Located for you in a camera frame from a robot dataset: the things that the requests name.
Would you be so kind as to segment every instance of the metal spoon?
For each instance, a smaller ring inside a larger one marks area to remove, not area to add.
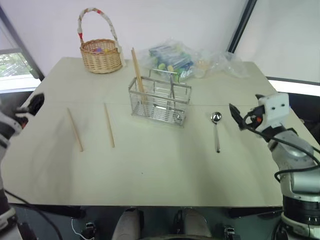
[[[215,134],[215,144],[216,144],[216,152],[220,153],[220,143],[218,136],[217,123],[222,119],[222,114],[218,111],[212,113],[211,121],[214,123],[214,134]]]

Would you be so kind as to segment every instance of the wicker basket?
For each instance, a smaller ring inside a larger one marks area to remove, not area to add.
[[[85,13],[91,11],[97,12],[109,23],[114,40],[97,39],[84,42],[81,22]],[[112,25],[111,20],[99,9],[94,7],[86,8],[80,13],[78,19],[78,34],[81,41],[80,51],[83,63],[90,72],[95,74],[111,73],[126,65],[122,48],[118,44],[114,26]]]

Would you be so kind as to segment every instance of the table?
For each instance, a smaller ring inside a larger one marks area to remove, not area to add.
[[[257,105],[255,94],[276,92],[254,63],[245,65],[250,73],[245,79],[223,72],[189,79],[191,101],[180,128],[131,116],[131,61],[119,71],[93,74],[80,58],[62,58],[34,92],[45,94],[43,107],[12,138],[2,165],[5,187],[42,205],[281,206],[280,185],[273,177],[278,169],[266,142],[239,131],[229,112],[229,103],[244,114]],[[221,153],[215,151],[209,120],[215,111],[223,116]],[[293,111],[286,127],[319,147]]]

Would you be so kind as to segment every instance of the wire cutlery basket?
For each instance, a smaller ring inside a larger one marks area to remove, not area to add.
[[[183,126],[191,86],[141,77],[144,92],[135,77],[129,85],[132,115]]]

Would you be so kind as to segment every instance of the gray floor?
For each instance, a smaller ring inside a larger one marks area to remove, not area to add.
[[[94,221],[97,230],[97,240],[109,240],[125,207],[86,207],[86,217],[74,221],[75,229],[80,232],[88,221]],[[141,207],[144,212],[145,226],[142,237],[166,235],[170,233],[175,213],[179,207]],[[232,225],[240,234],[242,240],[269,240],[278,217],[273,219],[262,219],[258,216],[247,216],[237,219],[227,217],[225,208],[201,207],[196,208],[206,219],[214,237],[221,235],[221,226]],[[36,212],[16,208],[20,222],[28,222],[39,240],[57,240],[54,230]],[[64,216],[48,214],[59,227],[63,239],[78,240],[71,228],[71,219]]]

